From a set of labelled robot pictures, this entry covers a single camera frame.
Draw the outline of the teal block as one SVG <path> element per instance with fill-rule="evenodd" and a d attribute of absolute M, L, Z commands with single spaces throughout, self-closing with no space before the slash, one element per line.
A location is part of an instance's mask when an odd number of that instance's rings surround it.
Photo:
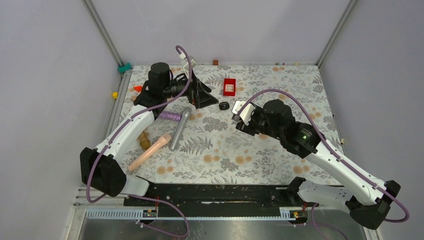
<path fill-rule="evenodd" d="M 118 67 L 117 70 L 120 74 L 123 74 L 126 71 L 130 70 L 131 68 L 132 68 L 132 65 L 128 62 L 125 65 Z"/>

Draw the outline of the red wedge block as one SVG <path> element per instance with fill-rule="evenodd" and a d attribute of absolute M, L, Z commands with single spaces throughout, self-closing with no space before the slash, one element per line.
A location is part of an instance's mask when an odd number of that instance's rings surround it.
<path fill-rule="evenodd" d="M 137 93 L 141 93 L 143 90 L 143 86 L 142 85 L 138 85 L 138 86 L 133 86 L 134 91 L 136 91 Z"/>

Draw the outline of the aluminium corner rail right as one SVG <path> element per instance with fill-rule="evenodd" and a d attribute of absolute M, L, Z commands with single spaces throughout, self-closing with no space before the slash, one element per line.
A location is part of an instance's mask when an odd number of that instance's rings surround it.
<path fill-rule="evenodd" d="M 341 33 L 345 23 L 347 22 L 349 16 L 353 12 L 355 6 L 357 5 L 358 0 L 349 0 L 346 8 L 344 9 L 340 19 L 338 20 L 333 32 L 330 35 L 330 38 L 328 39 L 323 51 L 321 52 L 318 60 L 316 61 L 315 65 L 320 69 L 323 63 L 325 62 L 329 52 L 331 51 L 334 43 L 336 42 L 339 34 Z"/>

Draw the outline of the silver microphone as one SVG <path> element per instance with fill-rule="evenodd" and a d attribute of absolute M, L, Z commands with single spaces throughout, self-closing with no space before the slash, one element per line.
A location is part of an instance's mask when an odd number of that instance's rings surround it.
<path fill-rule="evenodd" d="M 189 118 L 192 115 L 192 109 L 190 107 L 185 107 L 183 109 L 183 111 L 181 112 L 181 118 L 180 121 L 178 123 L 178 126 L 174 132 L 173 138 L 172 138 L 172 142 L 170 144 L 170 150 L 171 151 L 175 151 L 178 143 L 183 135 L 184 129 L 187 125 L 187 122 L 189 120 Z"/>

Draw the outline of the small coloured beads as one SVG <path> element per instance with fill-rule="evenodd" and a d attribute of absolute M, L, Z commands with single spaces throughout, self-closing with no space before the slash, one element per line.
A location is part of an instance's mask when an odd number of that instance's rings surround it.
<path fill-rule="evenodd" d="M 297 66 L 299 65 L 298 62 L 276 62 L 274 64 L 275 66 Z"/>

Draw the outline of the pink microphone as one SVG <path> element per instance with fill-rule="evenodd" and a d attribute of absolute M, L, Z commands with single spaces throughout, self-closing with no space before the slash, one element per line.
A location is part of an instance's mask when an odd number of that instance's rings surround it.
<path fill-rule="evenodd" d="M 137 169 L 141 164 L 143 164 L 148 158 L 150 158 L 160 148 L 165 146 L 171 139 L 172 137 L 169 133 L 165 133 L 162 136 L 160 136 L 153 145 L 151 145 L 142 155 L 140 155 L 128 166 L 128 170 L 132 172 L 135 169 Z"/>

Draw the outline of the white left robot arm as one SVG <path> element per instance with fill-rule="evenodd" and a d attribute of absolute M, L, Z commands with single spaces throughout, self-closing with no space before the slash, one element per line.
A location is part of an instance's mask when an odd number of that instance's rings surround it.
<path fill-rule="evenodd" d="M 141 177 L 126 175 L 119 162 L 141 132 L 160 116 L 169 99 L 186 97 L 189 104 L 202 109 L 219 102 L 211 91 L 191 69 L 173 76 L 167 63 L 154 63 L 141 93 L 122 122 L 95 148 L 86 147 L 81 151 L 81 180 L 87 186 L 86 195 L 94 188 L 110 197 L 136 195 L 142 205 L 152 204 L 155 192 L 149 188 L 150 183 Z"/>

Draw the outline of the red box with label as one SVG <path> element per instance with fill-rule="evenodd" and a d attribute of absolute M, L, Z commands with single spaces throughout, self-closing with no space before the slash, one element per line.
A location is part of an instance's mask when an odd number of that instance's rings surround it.
<path fill-rule="evenodd" d="M 236 96 L 236 79 L 235 78 L 225 78 L 223 82 L 223 96 L 235 97 Z"/>

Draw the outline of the black earbud charging case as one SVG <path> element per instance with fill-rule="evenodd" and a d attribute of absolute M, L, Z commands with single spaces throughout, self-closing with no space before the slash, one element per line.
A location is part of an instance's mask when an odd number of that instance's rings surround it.
<path fill-rule="evenodd" d="M 221 111 L 228 110 L 230 108 L 230 104 L 226 101 L 220 102 L 218 107 Z"/>

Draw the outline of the aluminium corner rail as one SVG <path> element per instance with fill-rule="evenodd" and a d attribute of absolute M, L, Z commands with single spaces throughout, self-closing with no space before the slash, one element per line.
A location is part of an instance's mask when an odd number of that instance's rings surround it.
<path fill-rule="evenodd" d="M 89 17 L 90 33 L 94 35 L 94 40 L 88 45 L 93 56 L 87 64 L 94 72 L 93 90 L 90 91 L 90 96 L 96 101 L 93 110 L 97 111 L 95 126 L 98 136 L 94 145 L 105 139 L 113 128 L 117 100 L 112 94 L 120 89 L 122 74 L 118 68 L 125 63 L 106 25 L 105 16 L 101 14 L 100 3 L 100 0 L 82 1 Z"/>
<path fill-rule="evenodd" d="M 355 6 L 357 5 L 358 0 L 349 0 L 346 8 L 344 9 L 340 19 L 338 20 L 333 32 L 330 35 L 330 38 L 328 39 L 323 51 L 321 52 L 318 60 L 316 61 L 315 65 L 320 69 L 323 63 L 325 62 L 329 52 L 331 51 L 334 43 L 336 42 L 339 34 L 341 33 L 345 23 L 347 22 L 349 16 L 353 12 Z"/>

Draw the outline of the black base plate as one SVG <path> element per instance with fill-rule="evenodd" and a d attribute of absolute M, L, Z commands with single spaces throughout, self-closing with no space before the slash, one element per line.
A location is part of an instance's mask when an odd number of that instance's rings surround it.
<path fill-rule="evenodd" d="M 293 207 L 305 211 L 305 202 L 288 185 L 255 184 L 176 184 L 152 183 L 144 199 L 133 196 L 124 200 L 125 207 L 172 209 L 180 213 L 269 213 L 277 208 Z"/>

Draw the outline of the aluminium corner rail left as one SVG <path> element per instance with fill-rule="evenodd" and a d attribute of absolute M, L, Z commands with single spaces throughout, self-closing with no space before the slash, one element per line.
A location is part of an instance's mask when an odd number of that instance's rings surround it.
<path fill-rule="evenodd" d="M 90 33 L 94 35 L 94 40 L 88 45 L 93 56 L 87 64 L 94 72 L 93 90 L 90 91 L 90 96 L 96 101 L 93 110 L 97 111 L 95 126 L 98 136 L 94 145 L 105 139 L 113 128 L 117 100 L 112 94 L 120 89 L 122 74 L 118 68 L 125 63 L 106 25 L 105 16 L 101 14 L 100 3 L 100 0 L 82 1 L 89 17 Z"/>

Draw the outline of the floral table mat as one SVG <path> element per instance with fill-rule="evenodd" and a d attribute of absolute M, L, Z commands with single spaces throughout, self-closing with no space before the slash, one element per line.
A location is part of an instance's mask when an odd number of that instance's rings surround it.
<path fill-rule="evenodd" d="M 296 120 L 313 120 L 334 146 L 341 146 L 316 66 L 198 65 L 194 73 L 211 88 L 214 97 L 231 105 L 271 89 L 256 96 L 254 102 L 262 106 L 270 100 L 283 101 Z M 235 96 L 223 96 L 225 78 L 236 79 Z M 231 111 L 220 110 L 216 104 L 192 110 L 176 150 L 164 146 L 129 171 L 142 152 L 139 141 L 133 141 L 119 164 L 125 173 L 155 183 L 286 185 L 303 177 L 318 184 L 338 184 L 320 167 L 289 153 L 278 140 L 237 130 Z"/>

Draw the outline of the purple glitter microphone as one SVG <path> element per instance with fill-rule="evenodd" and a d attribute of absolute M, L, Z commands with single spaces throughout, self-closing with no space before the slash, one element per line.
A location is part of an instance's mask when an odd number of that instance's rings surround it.
<path fill-rule="evenodd" d="M 160 119 L 176 121 L 176 122 L 179 122 L 181 120 L 181 117 L 182 115 L 180 113 L 169 112 L 169 111 L 162 111 L 161 114 L 158 116 L 158 118 Z"/>

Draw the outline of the gold brown microphone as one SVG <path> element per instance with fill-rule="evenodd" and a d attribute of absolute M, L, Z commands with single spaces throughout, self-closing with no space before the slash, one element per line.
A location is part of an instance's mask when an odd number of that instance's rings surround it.
<path fill-rule="evenodd" d="M 138 142 L 142 150 L 147 150 L 151 147 L 151 142 L 145 131 L 142 131 L 138 136 Z"/>

